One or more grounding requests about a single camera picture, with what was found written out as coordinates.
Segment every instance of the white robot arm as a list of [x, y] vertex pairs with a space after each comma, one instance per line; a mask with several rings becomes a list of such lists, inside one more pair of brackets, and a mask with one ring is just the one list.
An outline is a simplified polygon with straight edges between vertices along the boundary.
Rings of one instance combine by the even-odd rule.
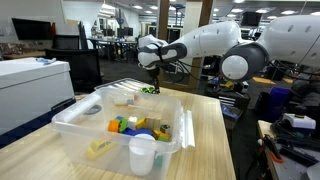
[[241, 39], [235, 22], [221, 22], [195, 29], [168, 44], [148, 35], [139, 39], [138, 59], [147, 70], [186, 57], [222, 55], [220, 69], [233, 81], [253, 77], [269, 61], [283, 60], [320, 67], [320, 17], [298, 15], [272, 21], [253, 42]]

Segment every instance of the white plastic cup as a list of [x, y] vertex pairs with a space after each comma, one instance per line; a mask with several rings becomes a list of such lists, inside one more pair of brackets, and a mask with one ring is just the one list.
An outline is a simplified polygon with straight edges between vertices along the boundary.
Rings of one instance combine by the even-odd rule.
[[[138, 134], [135, 137], [155, 140], [149, 134]], [[145, 176], [152, 170], [155, 155], [155, 150], [139, 148], [141, 144], [145, 145], [145, 142], [138, 138], [131, 139], [129, 143], [130, 167], [132, 172], [137, 176]]]

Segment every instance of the office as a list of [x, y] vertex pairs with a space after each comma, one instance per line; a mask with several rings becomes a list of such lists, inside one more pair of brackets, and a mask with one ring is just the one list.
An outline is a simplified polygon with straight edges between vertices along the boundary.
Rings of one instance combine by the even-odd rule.
[[[78, 30], [77, 26], [65, 25], [65, 22], [67, 22], [67, 20], [68, 20], [68, 23], [73, 23], [73, 21], [82, 21], [85, 29], [85, 35], [88, 35], [86, 37], [98, 38], [100, 39], [99, 41], [102, 41], [102, 42], [106, 41], [107, 45], [103, 45], [104, 47], [110, 47], [109, 42], [107, 41], [109, 41], [110, 38], [114, 38], [114, 36], [118, 36], [118, 28], [120, 27], [120, 25], [115, 18], [111, 18], [113, 14], [110, 14], [111, 15], [110, 17], [108, 13], [102, 12], [99, 14], [101, 7], [103, 7], [102, 1], [77, 2], [77, 1], [60, 1], [60, 0], [55, 0], [55, 1], [32, 0], [29, 2], [29, 4], [23, 4], [23, 3], [24, 2], [21, 1], [21, 3], [15, 2], [13, 4], [13, 2], [9, 0], [5, 0], [1, 2], [0, 28], [4, 32], [3, 36], [0, 35], [1, 43], [21, 42], [19, 41], [17, 35], [15, 34], [15, 29], [13, 24], [11, 24], [12, 17], [55, 22], [57, 34], [63, 32], [62, 34], [69, 34], [69, 35], [77, 35], [77, 33], [79, 35], [81, 31]], [[290, 16], [290, 13], [300, 14], [300, 11], [302, 9], [303, 9], [302, 14], [304, 15], [309, 15], [311, 13], [317, 14], [317, 12], [320, 11], [317, 9], [318, 2], [313, 2], [313, 1], [307, 2], [306, 4], [304, 4], [305, 2], [301, 2], [301, 1], [297, 1], [297, 2], [269, 1], [269, 2], [264, 2], [262, 4], [255, 1], [242, 2], [242, 3], [217, 1], [217, 5], [212, 6], [212, 12], [208, 11], [208, 9], [211, 9], [208, 7], [211, 7], [211, 6], [208, 6], [207, 8], [203, 8], [203, 4], [201, 2], [194, 2], [194, 1], [185, 2], [185, 4], [183, 4], [185, 5], [185, 8], [179, 9], [179, 11], [170, 10], [169, 4], [171, 4], [171, 6], [175, 6], [175, 4], [182, 4], [182, 2], [168, 1], [166, 5], [162, 4], [163, 6], [169, 7], [164, 11], [164, 12], [167, 11], [168, 13], [170, 13], [170, 15], [168, 15], [169, 16], [168, 18], [168, 17], [162, 16], [163, 12], [161, 13], [161, 10], [160, 10], [161, 5], [159, 5], [157, 2], [154, 4], [151, 4], [151, 3], [149, 4], [149, 3], [150, 3], [149, 1], [143, 1], [140, 3], [138, 1], [137, 2], [106, 1], [106, 4], [110, 6], [113, 6], [115, 8], [121, 8], [121, 12], [116, 10], [110, 10], [110, 11], [114, 11], [115, 17], [120, 17], [121, 15], [120, 19], [123, 19], [123, 24], [127, 23], [127, 25], [123, 27], [129, 27], [129, 28], [132, 28], [133, 30], [132, 33], [126, 32], [128, 35], [126, 35], [127, 37], [124, 37], [125, 40], [121, 40], [122, 37], [120, 37], [119, 42], [118, 41], [114, 42], [115, 44], [135, 41], [135, 37], [138, 37], [139, 35], [144, 36], [149, 33], [151, 34], [154, 33], [156, 36], [158, 36], [158, 38], [166, 39], [167, 41], [172, 42], [177, 38], [179, 38], [180, 36], [186, 34], [187, 32], [191, 32], [192, 30], [198, 28], [200, 24], [199, 22], [205, 18], [207, 18], [206, 24], [208, 24], [207, 22], [209, 22], [209, 20], [214, 23], [218, 23], [219, 21], [231, 21], [231, 22], [236, 22], [241, 24], [240, 22], [241, 17], [247, 11], [250, 11], [250, 12], [259, 11], [262, 14], [262, 17], [261, 19], [259, 19], [259, 24], [255, 25], [254, 28], [241, 27], [240, 28], [241, 36], [243, 39], [257, 40], [258, 36], [261, 35], [261, 33], [263, 33], [266, 26], [272, 21], [273, 18], [275, 18], [274, 16], [277, 16], [277, 17], [285, 16], [284, 14], [281, 14], [283, 12], [286, 12], [287, 14], [289, 13], [287, 16]], [[200, 16], [200, 14], [207, 14], [209, 16], [207, 17]], [[164, 25], [162, 21], [163, 19], [161, 19], [161, 17], [165, 17], [165, 19], [168, 20], [168, 23]], [[109, 28], [112, 29], [112, 34], [114, 35], [108, 36], [108, 31], [107, 31], [107, 37], [105, 37], [103, 30], [104, 29], [107, 30]], [[163, 29], [175, 29], [175, 30], [178, 29], [180, 30], [180, 33], [179, 35], [176, 35], [173, 37], [173, 36], [170, 36], [170, 31], [167, 31], [167, 30], [163, 31]], [[121, 77], [123, 76], [133, 77], [134, 79], [137, 79], [144, 83], [152, 84], [151, 77], [147, 73], [141, 75], [143, 76], [143, 79], [142, 78], [140, 79], [138, 76], [136, 76], [137, 74], [140, 73], [140, 71], [146, 72], [141, 68], [137, 68], [137, 64], [138, 64], [137, 57], [135, 57], [134, 55], [128, 57], [129, 63], [117, 62], [117, 61], [114, 62], [113, 61], [114, 59], [112, 57], [108, 57], [104, 54], [105, 51], [107, 50], [110, 51], [110, 49], [104, 48], [101, 44], [98, 44], [99, 47], [97, 48], [98, 48], [98, 53], [100, 55], [100, 59], [99, 59], [100, 71], [104, 74], [102, 77], [100, 77], [103, 80], [102, 82], [105, 82], [104, 80], [107, 80], [107, 82], [118, 80], [120, 79], [119, 78], [120, 75], [122, 75]], [[52, 45], [52, 41], [46, 40], [46, 41], [40, 41], [40, 43], [35, 43], [34, 47], [43, 49], [45, 47], [51, 48], [51, 45]], [[91, 44], [90, 40], [87, 41], [87, 45], [89, 49], [93, 48], [93, 44]], [[126, 59], [124, 57], [125, 56], [121, 58], [120, 56], [120, 58], [116, 60], [123, 61], [123, 59]], [[220, 60], [221, 60], [221, 57], [219, 56], [209, 56], [204, 59], [197, 58], [197, 60], [194, 60], [193, 58], [185, 58], [181, 61], [187, 65], [192, 64], [193, 66], [204, 66], [204, 65], [211, 66], [213, 62], [217, 62]], [[115, 72], [112, 72], [112, 68], [113, 69], [118, 68], [118, 69], [124, 69], [124, 70], [119, 70], [119, 72], [116, 70]], [[217, 83], [215, 82], [217, 78], [218, 80], [220, 79], [220, 76], [216, 76], [215, 70], [209, 69], [208, 71], [202, 71], [202, 70], [196, 70], [195, 68], [191, 68], [191, 67], [186, 68], [187, 70], [191, 71], [191, 74], [193, 74], [196, 78], [201, 78], [202, 80], [204, 80], [205, 84], [203, 85], [202, 81], [197, 81], [193, 79], [191, 75], [187, 73], [187, 70], [185, 69], [181, 70], [181, 69], [184, 69], [184, 68], [182, 66], [174, 64], [173, 67], [170, 66], [168, 69], [165, 69], [160, 73], [160, 76], [159, 76], [160, 87], [161, 87], [160, 94], [166, 95], [166, 97], [173, 96], [174, 98], [177, 98], [179, 101], [181, 101], [184, 110], [192, 111], [193, 113], [192, 121], [194, 124], [196, 147], [195, 148], [191, 147], [190, 149], [181, 149], [178, 152], [172, 154], [171, 161], [170, 160], [168, 161], [168, 159], [165, 159], [165, 160], [162, 159], [161, 161], [162, 164], [160, 163], [161, 164], [160, 166], [156, 166], [157, 164], [154, 163], [154, 167], [155, 168], [161, 167], [162, 168], [161, 172], [167, 173], [166, 174], [167, 179], [177, 179], [177, 178], [187, 179], [189, 177], [192, 177], [192, 179], [220, 179], [221, 177], [225, 179], [235, 179], [235, 178], [243, 179], [244, 172], [246, 172], [246, 170], [248, 169], [250, 162], [249, 161], [244, 162], [241, 160], [246, 158], [251, 159], [251, 155], [253, 154], [253, 151], [254, 151], [254, 145], [255, 145], [254, 143], [256, 139], [252, 134], [255, 134], [256, 132], [256, 125], [257, 125], [256, 121], [259, 120], [257, 118], [259, 118], [260, 116], [255, 116], [253, 114], [252, 109], [255, 109], [255, 108], [259, 109], [259, 106], [256, 106], [257, 105], [256, 102], [259, 99], [260, 92], [267, 91], [267, 93], [269, 93], [269, 95], [272, 96], [273, 95], [271, 92], [272, 88], [290, 89], [292, 86], [292, 84], [290, 83], [292, 79], [289, 76], [285, 76], [284, 74], [279, 73], [277, 71], [278, 69], [274, 69], [272, 67], [266, 67], [262, 70], [262, 72], [259, 72], [257, 74], [254, 80], [248, 81], [249, 87], [246, 87], [247, 85], [245, 85], [244, 83], [240, 84], [241, 90], [234, 90], [233, 92], [234, 96], [230, 98], [229, 95], [221, 95], [221, 94], [219, 95], [219, 93], [226, 93], [224, 90], [228, 90], [229, 87], [236, 87], [237, 84], [230, 84], [228, 82], [219, 83], [219, 86], [221, 84], [221, 87], [218, 87], [220, 88], [220, 91], [218, 91], [218, 89], [216, 89]], [[181, 82], [172, 83], [172, 81], [179, 80], [182, 75], [184, 76], [184, 79]], [[176, 92], [170, 89], [178, 89], [179, 92]], [[186, 92], [192, 92], [192, 93], [195, 93], [196, 91], [202, 91], [202, 92], [198, 93], [201, 95], [198, 97], [198, 96], [194, 96], [192, 94], [187, 94], [180, 91], [186, 91]], [[219, 98], [219, 96], [223, 96], [224, 98], [218, 101], [217, 99]], [[228, 110], [227, 111], [223, 111], [223, 110], [226, 110], [228, 108], [225, 108], [225, 106], [220, 106], [223, 104], [224, 105], [234, 104], [234, 107], [242, 110], [243, 112], [242, 117], [240, 117], [241, 115], [239, 114], [238, 116], [233, 116], [236, 113], [234, 113], [233, 109], [231, 108], [232, 114], [231, 116], [229, 114], [229, 118], [231, 117], [232, 119], [233, 117], [236, 117], [235, 119], [239, 120], [238, 122], [232, 121], [232, 120], [230, 121], [230, 119], [226, 120], [228, 118], [228, 112], [227, 112]], [[251, 132], [251, 134], [247, 132], [247, 134], [251, 135], [250, 140], [248, 140], [249, 139], [248, 136], [241, 134], [241, 133], [245, 133], [246, 131]], [[122, 174], [126, 174], [125, 172], [120, 172], [119, 169], [121, 169], [121, 167], [117, 165], [108, 166], [110, 171], [109, 170], [105, 171], [105, 170], [98, 170], [94, 167], [91, 167], [90, 165], [84, 166], [84, 165], [79, 165], [77, 163], [73, 163], [71, 159], [78, 158], [78, 157], [75, 157], [76, 155], [78, 155], [77, 151], [76, 150], [74, 152], [71, 151], [71, 154], [74, 153], [75, 156], [74, 157], [71, 156], [72, 158], [69, 159], [70, 156], [68, 156], [68, 154], [65, 152], [63, 148], [63, 141], [61, 136], [59, 135], [59, 132], [54, 132], [48, 126], [45, 126], [44, 128], [40, 128], [38, 131], [36, 131], [36, 134], [32, 134], [32, 135], [34, 136], [26, 136], [21, 140], [17, 141], [17, 144], [13, 143], [9, 146], [6, 146], [4, 149], [1, 149], [4, 152], [1, 155], [1, 159], [6, 164], [9, 164], [9, 166], [2, 167], [0, 169], [0, 172], [1, 174], [3, 174], [3, 177], [8, 179], [18, 178], [23, 176], [30, 177], [30, 178], [37, 178], [37, 177], [46, 178], [49, 176], [52, 178], [66, 178], [66, 177], [82, 178], [82, 175], [85, 174], [84, 176], [97, 177], [97, 179], [99, 178], [111, 179], [111, 178], [116, 178], [118, 176], [123, 177], [125, 175], [122, 175]], [[90, 143], [88, 144], [87, 142], [93, 142], [93, 140], [90, 138], [88, 140], [87, 136], [83, 137], [82, 140], [83, 142], [86, 142], [86, 143], [83, 143], [85, 144], [86, 148], [90, 146]], [[52, 142], [52, 143], [43, 144], [43, 142], [45, 141]], [[25, 153], [23, 149], [27, 149], [28, 152], [30, 152], [32, 149], [27, 148], [29, 146], [21, 145], [22, 142], [24, 142], [25, 144], [30, 143], [30, 145], [32, 144], [33, 147], [37, 147], [39, 149], [38, 153], [34, 153], [32, 155], [30, 153], [30, 156], [29, 156], [29, 153]], [[73, 146], [75, 144], [78, 145], [77, 142], [72, 142], [68, 145]], [[240, 153], [248, 149], [250, 149], [251, 154], [244, 153], [244, 155], [243, 154], [239, 155]], [[17, 164], [15, 164], [14, 162], [21, 162], [21, 167], [23, 167], [21, 168], [23, 169], [21, 172], [23, 173], [21, 174], [17, 173], [18, 169], [16, 168], [13, 168], [12, 170], [10, 170], [9, 167], [17, 166]], [[44, 169], [44, 171], [39, 173], [38, 171], [37, 172], [35, 171], [36, 169]]]

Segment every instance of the floor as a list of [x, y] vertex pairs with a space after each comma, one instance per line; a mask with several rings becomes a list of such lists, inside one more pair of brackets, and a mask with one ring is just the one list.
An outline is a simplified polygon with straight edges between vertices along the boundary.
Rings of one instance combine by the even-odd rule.
[[[110, 62], [102, 59], [100, 61], [101, 72], [104, 73], [104, 82], [111, 82], [123, 78], [132, 78], [142, 82], [151, 83], [146, 70], [138, 67], [137, 62], [129, 61]], [[258, 169], [254, 169], [249, 178], [245, 178], [245, 173], [253, 159], [254, 150], [256, 148], [256, 124], [263, 117], [254, 114], [255, 104], [259, 98], [260, 92], [270, 92], [273, 87], [290, 88], [291, 84], [284, 81], [274, 81], [275, 84], [257, 83], [254, 80], [249, 80], [248, 94], [251, 97], [248, 110], [245, 117], [237, 122], [232, 131], [232, 142], [230, 144], [232, 159], [234, 163], [237, 179], [257, 179]], [[203, 95], [205, 83], [200, 82], [196, 93]]]

